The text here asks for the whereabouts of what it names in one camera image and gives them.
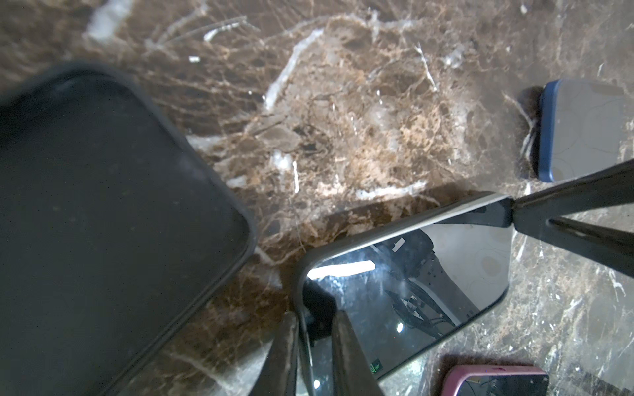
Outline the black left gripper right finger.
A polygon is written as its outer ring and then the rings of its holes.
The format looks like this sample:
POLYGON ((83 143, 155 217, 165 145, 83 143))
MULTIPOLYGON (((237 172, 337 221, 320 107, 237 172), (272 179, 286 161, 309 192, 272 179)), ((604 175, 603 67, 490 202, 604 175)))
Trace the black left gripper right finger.
POLYGON ((332 323, 332 356, 335 395, 384 395, 343 310, 335 314, 332 323))

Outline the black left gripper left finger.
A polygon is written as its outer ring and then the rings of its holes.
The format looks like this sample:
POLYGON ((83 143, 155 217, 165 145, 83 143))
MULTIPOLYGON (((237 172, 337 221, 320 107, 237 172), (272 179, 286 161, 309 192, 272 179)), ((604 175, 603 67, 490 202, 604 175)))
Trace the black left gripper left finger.
POLYGON ((297 315, 284 313, 250 396, 295 396, 299 327, 297 315))

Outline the silver-edged black phone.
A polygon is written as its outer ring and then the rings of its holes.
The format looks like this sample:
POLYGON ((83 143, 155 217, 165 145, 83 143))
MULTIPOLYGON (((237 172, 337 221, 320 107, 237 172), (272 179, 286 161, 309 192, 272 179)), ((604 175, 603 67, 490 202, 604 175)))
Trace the silver-edged black phone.
POLYGON ((510 197, 482 192, 308 252, 293 291, 307 392, 334 393, 338 311, 379 380, 498 305, 510 286, 512 209, 510 197))

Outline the black phone case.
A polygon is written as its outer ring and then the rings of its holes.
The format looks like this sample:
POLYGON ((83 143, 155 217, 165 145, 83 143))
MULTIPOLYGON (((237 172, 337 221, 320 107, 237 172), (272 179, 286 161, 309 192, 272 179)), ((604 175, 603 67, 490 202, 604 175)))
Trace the black phone case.
POLYGON ((1 95, 1 392, 114 395, 254 253, 254 218, 125 74, 1 95))

